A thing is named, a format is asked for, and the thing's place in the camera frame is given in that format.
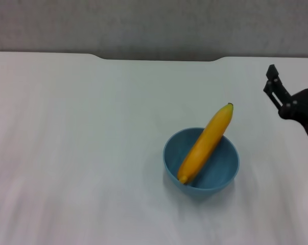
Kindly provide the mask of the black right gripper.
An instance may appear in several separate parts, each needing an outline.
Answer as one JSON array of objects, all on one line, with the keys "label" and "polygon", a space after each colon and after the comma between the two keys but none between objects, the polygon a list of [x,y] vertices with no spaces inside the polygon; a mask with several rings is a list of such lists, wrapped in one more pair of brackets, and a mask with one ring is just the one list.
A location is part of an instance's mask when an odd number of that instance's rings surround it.
[{"label": "black right gripper", "polygon": [[274,64],[269,65],[266,77],[263,91],[278,109],[279,116],[300,123],[308,136],[308,88],[290,95]]}]

